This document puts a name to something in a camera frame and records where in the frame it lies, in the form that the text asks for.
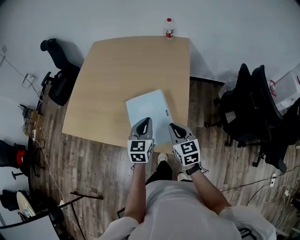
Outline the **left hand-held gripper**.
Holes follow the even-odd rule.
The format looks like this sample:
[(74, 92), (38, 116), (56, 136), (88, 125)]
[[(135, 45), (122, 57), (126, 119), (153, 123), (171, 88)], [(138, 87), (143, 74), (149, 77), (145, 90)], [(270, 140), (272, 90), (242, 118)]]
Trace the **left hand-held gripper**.
[(152, 158), (154, 140), (136, 135), (152, 134), (152, 119), (143, 118), (131, 128), (132, 136), (127, 141), (127, 152), (131, 163), (147, 163)]

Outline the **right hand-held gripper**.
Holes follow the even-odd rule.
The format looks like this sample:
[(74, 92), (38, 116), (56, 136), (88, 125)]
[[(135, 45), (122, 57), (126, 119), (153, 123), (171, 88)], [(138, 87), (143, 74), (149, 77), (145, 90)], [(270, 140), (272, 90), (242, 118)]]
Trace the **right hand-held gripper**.
[(183, 166), (199, 163), (200, 147), (191, 129), (177, 123), (170, 123), (168, 129), (173, 144), (173, 153), (177, 160)]

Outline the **person's left forearm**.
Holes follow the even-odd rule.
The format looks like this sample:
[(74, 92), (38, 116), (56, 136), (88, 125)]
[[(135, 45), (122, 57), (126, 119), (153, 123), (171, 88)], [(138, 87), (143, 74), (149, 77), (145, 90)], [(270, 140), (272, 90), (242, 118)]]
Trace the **person's left forearm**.
[(145, 164), (134, 166), (133, 177), (125, 205), (125, 217), (131, 217), (142, 223), (146, 214), (146, 175)]

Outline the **person's right forearm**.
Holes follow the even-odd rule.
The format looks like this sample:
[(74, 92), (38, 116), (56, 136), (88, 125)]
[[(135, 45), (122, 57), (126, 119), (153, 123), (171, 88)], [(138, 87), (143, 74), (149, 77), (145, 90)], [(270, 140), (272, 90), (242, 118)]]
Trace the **person's right forearm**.
[(222, 210), (231, 207), (231, 204), (227, 201), (225, 196), (200, 170), (192, 173), (190, 177), (202, 202), (208, 209), (219, 215)]

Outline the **person's black trousers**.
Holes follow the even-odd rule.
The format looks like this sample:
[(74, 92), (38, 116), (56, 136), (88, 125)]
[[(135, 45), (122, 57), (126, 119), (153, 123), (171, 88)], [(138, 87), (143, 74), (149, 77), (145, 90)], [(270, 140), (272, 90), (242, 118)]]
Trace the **person's black trousers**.
[(173, 180), (173, 171), (167, 161), (161, 161), (156, 171), (148, 178), (146, 185), (157, 180)]

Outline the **wooden table with white legs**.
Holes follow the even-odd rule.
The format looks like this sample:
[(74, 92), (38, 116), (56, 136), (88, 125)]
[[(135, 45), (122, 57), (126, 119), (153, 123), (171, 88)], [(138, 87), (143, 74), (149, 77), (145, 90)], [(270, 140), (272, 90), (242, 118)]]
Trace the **wooden table with white legs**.
[(162, 90), (174, 122), (188, 122), (190, 40), (163, 36), (94, 42), (75, 82), (63, 123), (68, 135), (126, 147), (126, 101)]

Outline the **black office chair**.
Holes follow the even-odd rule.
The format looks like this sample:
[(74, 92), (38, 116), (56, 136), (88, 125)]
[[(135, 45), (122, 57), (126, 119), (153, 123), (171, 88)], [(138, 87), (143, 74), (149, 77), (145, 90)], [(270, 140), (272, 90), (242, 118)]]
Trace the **black office chair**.
[(225, 92), (221, 98), (214, 99), (218, 107), (219, 121), (205, 122), (206, 128), (222, 127), (227, 133), (226, 147), (231, 147), (233, 141), (238, 147), (245, 147), (247, 142), (259, 140), (270, 142), (270, 127), (258, 105), (258, 91), (255, 90), (252, 76), (246, 64), (242, 64), (235, 88)]
[[(290, 71), (300, 71), (300, 63)], [(284, 158), (287, 148), (290, 145), (294, 145), (300, 138), (300, 98), (292, 106), (279, 111), (270, 92), (270, 80), (266, 79), (264, 66), (256, 68), (252, 76), (263, 79), (267, 96), (270, 97), (270, 105), (267, 107), (266, 113), (271, 120), (269, 123), (271, 141), (258, 143), (260, 153), (257, 161), (253, 162), (253, 166), (257, 167), (260, 160), (264, 159), (267, 164), (285, 173), (287, 167), (284, 163)]]
[(48, 96), (54, 103), (64, 106), (71, 96), (80, 68), (68, 61), (55, 38), (44, 40), (40, 44), (40, 49), (50, 54), (56, 68), (59, 69), (54, 77), (50, 77), (51, 72), (46, 74), (41, 83), (42, 90), (45, 90), (47, 84), (50, 84)]
[[(23, 164), (21, 166), (18, 166), (16, 162), (17, 150), (25, 150), (25, 156), (23, 157)], [(35, 176), (39, 177), (40, 175), (36, 173), (35, 166), (45, 170), (45, 167), (35, 161), (33, 155), (26, 150), (24, 145), (19, 145), (17, 143), (9, 145), (3, 140), (0, 140), (0, 167), (12, 167), (21, 171), (20, 173), (11, 172), (14, 180), (20, 175), (29, 177), (31, 168)]]

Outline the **person's white shirt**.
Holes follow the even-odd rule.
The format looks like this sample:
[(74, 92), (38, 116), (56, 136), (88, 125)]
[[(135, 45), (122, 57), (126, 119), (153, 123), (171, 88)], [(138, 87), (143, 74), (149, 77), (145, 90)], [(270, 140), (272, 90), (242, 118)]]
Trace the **person's white shirt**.
[(191, 182), (146, 185), (146, 215), (111, 222), (98, 240), (276, 240), (275, 227), (251, 206), (209, 210)]

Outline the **clear bottle with red label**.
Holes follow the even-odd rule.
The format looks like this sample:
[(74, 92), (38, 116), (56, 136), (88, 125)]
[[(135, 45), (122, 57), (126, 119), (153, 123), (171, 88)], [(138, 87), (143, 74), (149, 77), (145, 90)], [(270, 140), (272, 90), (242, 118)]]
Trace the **clear bottle with red label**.
[(172, 18), (167, 18), (165, 24), (165, 36), (168, 40), (173, 39), (174, 36), (174, 23)]

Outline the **cardboard box with clutter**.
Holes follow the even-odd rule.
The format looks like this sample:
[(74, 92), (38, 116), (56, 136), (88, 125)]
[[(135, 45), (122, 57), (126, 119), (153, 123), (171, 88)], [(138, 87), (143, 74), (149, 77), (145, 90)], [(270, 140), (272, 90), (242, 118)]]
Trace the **cardboard box with clutter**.
[(23, 119), (23, 132), (29, 138), (33, 138), (33, 131), (35, 137), (39, 138), (42, 134), (43, 116), (37, 110), (29, 110), (26, 117)]

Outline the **white water dispenser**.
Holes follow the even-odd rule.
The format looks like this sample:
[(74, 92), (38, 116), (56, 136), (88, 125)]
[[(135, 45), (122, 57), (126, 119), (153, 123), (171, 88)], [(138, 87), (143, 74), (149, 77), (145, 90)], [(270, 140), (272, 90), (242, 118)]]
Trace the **white water dispenser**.
[(279, 111), (292, 106), (300, 98), (300, 71), (289, 71), (279, 79), (272, 96)]

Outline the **black router with antennas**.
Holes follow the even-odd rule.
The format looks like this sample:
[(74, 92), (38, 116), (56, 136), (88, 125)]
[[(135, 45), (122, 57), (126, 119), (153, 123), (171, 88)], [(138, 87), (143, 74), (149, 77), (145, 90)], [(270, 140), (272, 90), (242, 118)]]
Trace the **black router with antennas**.
[(18, 107), (22, 110), (22, 116), (23, 116), (23, 118), (26, 118), (27, 114), (28, 114), (28, 111), (30, 110), (30, 108), (28, 108), (27, 106), (22, 105), (22, 104), (19, 104)]

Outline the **red cloth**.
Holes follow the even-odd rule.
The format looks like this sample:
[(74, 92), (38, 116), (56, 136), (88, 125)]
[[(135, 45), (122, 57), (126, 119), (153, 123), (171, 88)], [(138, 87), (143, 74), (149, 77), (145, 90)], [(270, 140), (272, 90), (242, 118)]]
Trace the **red cloth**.
[(23, 164), (23, 157), (25, 156), (25, 150), (17, 150), (16, 153), (16, 162), (18, 166)]

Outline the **beige oval board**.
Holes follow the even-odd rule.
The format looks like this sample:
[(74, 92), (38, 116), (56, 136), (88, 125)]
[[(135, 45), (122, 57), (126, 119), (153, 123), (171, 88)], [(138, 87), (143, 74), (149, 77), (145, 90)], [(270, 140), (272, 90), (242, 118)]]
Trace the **beige oval board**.
[(34, 209), (32, 208), (32, 206), (29, 203), (29, 201), (26, 198), (26, 196), (21, 191), (18, 191), (16, 193), (16, 199), (17, 199), (17, 203), (18, 203), (20, 212), (26, 218), (30, 218), (30, 217), (36, 216), (36, 213), (35, 213)]

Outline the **black bag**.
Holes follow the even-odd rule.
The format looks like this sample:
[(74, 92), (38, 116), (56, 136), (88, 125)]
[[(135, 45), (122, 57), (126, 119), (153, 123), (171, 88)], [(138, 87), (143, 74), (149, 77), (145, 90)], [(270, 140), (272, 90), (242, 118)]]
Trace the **black bag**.
[(2, 194), (0, 195), (0, 202), (5, 209), (9, 211), (14, 211), (19, 209), (16, 193), (17, 192), (12, 192), (8, 190), (2, 191)]

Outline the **black-framed whiteboard on stand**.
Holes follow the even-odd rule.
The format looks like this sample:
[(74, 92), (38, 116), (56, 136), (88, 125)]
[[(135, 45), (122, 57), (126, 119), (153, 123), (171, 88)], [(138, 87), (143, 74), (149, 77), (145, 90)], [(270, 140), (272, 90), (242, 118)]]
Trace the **black-framed whiteboard on stand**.
[[(97, 196), (83, 195), (78, 192), (72, 192), (71, 194), (76, 195), (77, 198), (65, 203), (65, 206), (71, 207), (79, 231), (83, 239), (87, 240), (78, 221), (74, 203), (83, 198), (103, 200), (104, 197), (102, 194)], [(54, 222), (51, 220), (51, 215), (55, 212), (62, 211), (62, 207), (63, 206), (60, 207), (57, 205), (46, 212), (30, 217), (24, 222), (1, 226), (0, 240), (61, 240), (54, 227)]]

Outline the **white wall box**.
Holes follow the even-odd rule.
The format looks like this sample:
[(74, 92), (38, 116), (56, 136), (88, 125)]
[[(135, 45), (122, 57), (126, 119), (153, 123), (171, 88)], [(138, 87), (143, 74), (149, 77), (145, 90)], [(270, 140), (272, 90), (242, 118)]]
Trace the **white wall box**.
[(27, 73), (22, 82), (22, 87), (26, 89), (32, 87), (34, 80), (35, 80), (35, 76)]

